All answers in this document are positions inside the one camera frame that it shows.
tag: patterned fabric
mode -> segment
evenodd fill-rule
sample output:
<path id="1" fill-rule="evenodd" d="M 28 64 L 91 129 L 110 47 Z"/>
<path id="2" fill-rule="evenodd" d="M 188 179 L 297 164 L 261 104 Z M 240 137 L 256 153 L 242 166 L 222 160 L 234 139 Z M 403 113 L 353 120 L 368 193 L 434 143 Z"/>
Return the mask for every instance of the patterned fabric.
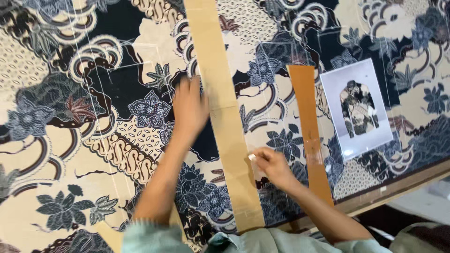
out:
<path id="1" fill-rule="evenodd" d="M 365 134 L 374 127 L 379 127 L 374 101 L 366 85 L 352 80 L 347 83 L 347 87 L 339 96 L 345 126 L 350 138 Z"/>
<path id="2" fill-rule="evenodd" d="M 448 1 L 216 6 L 248 150 L 283 152 L 308 183 L 301 95 L 286 70 L 303 64 L 315 67 L 321 152 L 338 201 L 450 156 Z M 175 84 L 199 74 L 183 1 L 3 1 L 0 27 L 1 244 L 13 252 L 110 252 L 92 225 L 127 228 L 172 136 Z M 319 74 L 368 58 L 395 138 L 345 162 Z M 364 112 L 350 110 L 354 134 L 377 125 L 370 91 L 359 85 L 352 90 L 360 101 L 347 103 Z M 267 226 L 305 215 L 267 178 L 255 179 Z M 236 232 L 228 187 L 208 122 L 174 200 L 192 250 L 217 232 Z"/>

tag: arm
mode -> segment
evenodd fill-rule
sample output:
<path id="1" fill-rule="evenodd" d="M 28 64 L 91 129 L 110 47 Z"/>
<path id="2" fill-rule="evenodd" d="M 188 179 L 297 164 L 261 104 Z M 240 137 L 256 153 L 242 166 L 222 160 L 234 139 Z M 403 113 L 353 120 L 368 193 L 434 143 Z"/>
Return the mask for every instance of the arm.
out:
<path id="1" fill-rule="evenodd" d="M 175 129 L 163 159 L 136 205 L 133 219 L 168 224 L 181 163 L 208 120 L 207 97 L 200 99 L 200 78 L 181 80 L 175 91 Z"/>
<path id="2" fill-rule="evenodd" d="M 259 169 L 266 173 L 273 184 L 300 205 L 328 242 L 335 244 L 372 238 L 360 223 L 329 206 L 297 181 L 283 154 L 267 147 L 259 148 L 253 153 Z"/>

